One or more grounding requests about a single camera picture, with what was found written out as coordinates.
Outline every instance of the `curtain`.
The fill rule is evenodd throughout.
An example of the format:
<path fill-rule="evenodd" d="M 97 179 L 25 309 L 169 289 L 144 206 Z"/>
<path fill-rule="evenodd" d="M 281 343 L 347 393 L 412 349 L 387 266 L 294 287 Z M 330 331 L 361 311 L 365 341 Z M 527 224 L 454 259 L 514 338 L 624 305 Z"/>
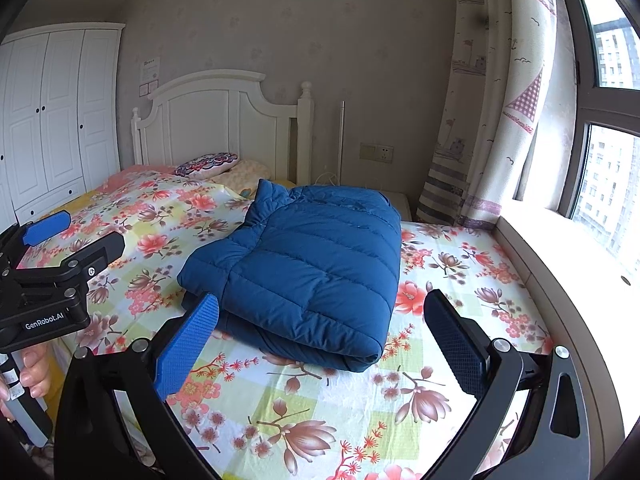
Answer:
<path fill-rule="evenodd" d="M 449 88 L 417 216 L 492 229 L 542 112 L 555 0 L 458 0 Z"/>

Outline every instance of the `metal pole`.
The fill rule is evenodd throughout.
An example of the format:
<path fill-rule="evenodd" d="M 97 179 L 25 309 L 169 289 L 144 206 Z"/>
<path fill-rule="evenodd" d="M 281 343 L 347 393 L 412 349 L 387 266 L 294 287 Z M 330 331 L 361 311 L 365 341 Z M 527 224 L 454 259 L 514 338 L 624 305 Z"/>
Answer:
<path fill-rule="evenodd" d="M 338 136 L 338 186 L 342 183 L 342 145 L 344 143 L 344 101 L 340 101 L 340 133 Z"/>

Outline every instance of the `wardrobe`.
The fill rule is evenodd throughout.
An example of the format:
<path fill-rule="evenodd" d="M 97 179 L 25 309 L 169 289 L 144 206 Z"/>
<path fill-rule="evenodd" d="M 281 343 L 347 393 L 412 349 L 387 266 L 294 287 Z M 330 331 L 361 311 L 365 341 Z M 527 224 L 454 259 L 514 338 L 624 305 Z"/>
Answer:
<path fill-rule="evenodd" d="M 0 232 L 120 171 L 115 126 L 119 23 L 65 23 L 0 45 Z"/>

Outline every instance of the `window frame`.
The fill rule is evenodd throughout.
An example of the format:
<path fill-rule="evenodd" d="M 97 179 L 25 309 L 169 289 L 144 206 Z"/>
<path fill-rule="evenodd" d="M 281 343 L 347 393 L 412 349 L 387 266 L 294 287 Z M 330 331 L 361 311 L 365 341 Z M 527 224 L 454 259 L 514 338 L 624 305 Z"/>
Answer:
<path fill-rule="evenodd" d="M 616 0 L 640 36 L 640 6 L 635 0 Z M 602 80 L 597 43 L 584 0 L 565 0 L 574 37 L 577 109 L 574 143 L 558 212 L 574 214 L 590 143 L 590 126 L 612 128 L 640 137 L 640 90 L 599 86 Z"/>

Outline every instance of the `metal screw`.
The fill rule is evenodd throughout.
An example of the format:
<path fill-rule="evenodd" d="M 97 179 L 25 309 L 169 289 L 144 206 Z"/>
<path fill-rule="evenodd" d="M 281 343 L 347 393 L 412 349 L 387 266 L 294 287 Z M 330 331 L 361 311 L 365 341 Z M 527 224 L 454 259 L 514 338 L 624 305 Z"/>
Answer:
<path fill-rule="evenodd" d="M 139 354 L 144 352 L 147 348 L 149 348 L 149 341 L 144 338 L 136 339 L 131 343 L 131 349 Z"/>
<path fill-rule="evenodd" d="M 498 352 L 508 352 L 511 349 L 511 343 L 509 343 L 506 339 L 496 339 L 494 341 L 494 348 Z"/>
<path fill-rule="evenodd" d="M 556 346 L 556 355 L 559 358 L 567 359 L 569 357 L 569 351 L 564 346 Z"/>
<path fill-rule="evenodd" d="M 86 346 L 79 346 L 78 348 L 76 348 L 76 351 L 74 352 L 74 357 L 76 359 L 84 359 L 88 353 L 89 353 L 89 349 Z"/>

